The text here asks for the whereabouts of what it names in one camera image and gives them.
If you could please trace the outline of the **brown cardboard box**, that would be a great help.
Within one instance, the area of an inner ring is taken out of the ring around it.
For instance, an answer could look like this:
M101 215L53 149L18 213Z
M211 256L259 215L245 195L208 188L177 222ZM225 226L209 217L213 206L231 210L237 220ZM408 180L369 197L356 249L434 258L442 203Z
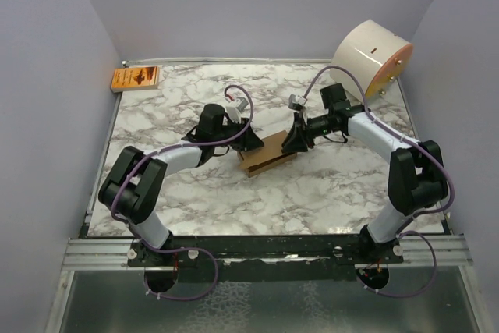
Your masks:
M246 173L248 178L252 178L295 159L297 153L284 154L281 152L281 144L287 135L288 132L282 130L263 138L263 147L254 151L239 152L239 168Z

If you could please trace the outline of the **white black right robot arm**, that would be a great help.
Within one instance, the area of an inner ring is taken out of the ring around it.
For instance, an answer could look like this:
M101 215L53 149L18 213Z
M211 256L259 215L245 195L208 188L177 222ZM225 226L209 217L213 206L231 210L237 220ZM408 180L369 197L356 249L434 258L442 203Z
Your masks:
M281 150L285 154L307 152L314 148L316 138L341 133L344 138L362 141L389 164L388 201L359 234L359 257L375 264L414 214L448 196L441 149L432 140L420 142L406 137L376 119L364 105L352 105L340 83L321 89L320 96L327 114L315 118L306 116L304 97L290 96L293 124Z

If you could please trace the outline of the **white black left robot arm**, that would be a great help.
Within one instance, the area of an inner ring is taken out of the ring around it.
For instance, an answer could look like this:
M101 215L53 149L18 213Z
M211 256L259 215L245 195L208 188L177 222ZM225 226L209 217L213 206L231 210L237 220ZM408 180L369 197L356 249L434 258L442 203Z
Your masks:
M264 142L242 112L249 102L238 97L226 106L208 104L199 122L178 143L150 154L125 147L103 181L97 198L111 216L128 225L143 240L145 257L155 266L172 257L172 232L161 222L155 206L165 177L184 169L198 168L217 155L218 147L254 151Z

